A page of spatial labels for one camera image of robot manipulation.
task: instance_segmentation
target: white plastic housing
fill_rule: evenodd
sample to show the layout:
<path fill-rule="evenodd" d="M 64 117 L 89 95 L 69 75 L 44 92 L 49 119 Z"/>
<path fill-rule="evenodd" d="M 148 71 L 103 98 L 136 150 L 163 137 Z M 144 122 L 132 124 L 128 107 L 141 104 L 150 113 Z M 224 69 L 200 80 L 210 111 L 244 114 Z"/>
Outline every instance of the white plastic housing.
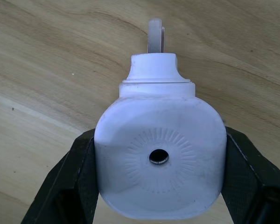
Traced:
<path fill-rule="evenodd" d="M 119 99 L 95 131 L 98 187 L 118 213 L 135 219 L 186 219 L 220 194 L 226 131 L 219 114 L 195 97 L 175 54 L 132 56 Z M 150 154 L 168 153 L 163 164 Z"/>

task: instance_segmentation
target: embossed sunburst pattern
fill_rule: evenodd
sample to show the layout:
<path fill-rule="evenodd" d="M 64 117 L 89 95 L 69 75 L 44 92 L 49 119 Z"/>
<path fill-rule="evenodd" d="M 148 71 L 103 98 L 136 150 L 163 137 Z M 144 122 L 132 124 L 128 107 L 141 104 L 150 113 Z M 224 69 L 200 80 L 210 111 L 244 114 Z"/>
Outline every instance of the embossed sunburst pattern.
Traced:
<path fill-rule="evenodd" d="M 168 152 L 169 160 L 154 165 L 149 155 L 156 149 Z M 133 138 L 124 161 L 126 176 L 143 190 L 161 194 L 178 190 L 191 179 L 195 170 L 196 154 L 189 140 L 176 130 L 147 129 Z"/>

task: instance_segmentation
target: wood grain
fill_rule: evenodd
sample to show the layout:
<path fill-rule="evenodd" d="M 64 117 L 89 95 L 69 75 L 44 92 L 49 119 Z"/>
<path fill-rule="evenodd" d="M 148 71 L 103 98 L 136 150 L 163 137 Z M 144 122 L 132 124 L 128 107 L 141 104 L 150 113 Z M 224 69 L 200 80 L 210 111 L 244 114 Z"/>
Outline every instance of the wood grain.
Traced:
<path fill-rule="evenodd" d="M 280 0 L 0 0 L 0 224 L 19 223 L 50 169 L 118 97 L 163 19 L 165 51 L 226 125 L 280 168 Z M 158 224 L 99 200 L 95 224 Z M 179 224 L 230 224 L 222 198 Z"/>

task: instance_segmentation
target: wooden surface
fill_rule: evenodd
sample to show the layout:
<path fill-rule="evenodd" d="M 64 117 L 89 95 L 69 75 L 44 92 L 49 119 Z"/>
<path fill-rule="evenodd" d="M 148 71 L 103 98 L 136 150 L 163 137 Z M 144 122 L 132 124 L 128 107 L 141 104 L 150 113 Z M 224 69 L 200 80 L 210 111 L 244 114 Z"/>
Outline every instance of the wooden surface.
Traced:
<path fill-rule="evenodd" d="M 118 97 L 147 24 L 226 124 L 280 168 L 280 0 L 0 0 L 0 224 L 19 223 L 47 173 Z M 124 218 L 99 200 L 94 224 L 231 224 L 220 197 L 185 221 Z"/>

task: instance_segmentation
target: round hole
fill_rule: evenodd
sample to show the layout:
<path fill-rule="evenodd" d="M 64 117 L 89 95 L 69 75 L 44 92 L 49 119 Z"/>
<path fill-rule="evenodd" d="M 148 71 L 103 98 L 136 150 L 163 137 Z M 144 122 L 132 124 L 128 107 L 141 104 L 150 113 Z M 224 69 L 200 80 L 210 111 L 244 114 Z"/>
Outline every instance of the round hole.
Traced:
<path fill-rule="evenodd" d="M 161 165 L 168 161 L 169 155 L 163 149 L 156 149 L 149 155 L 149 161 L 154 165 Z"/>

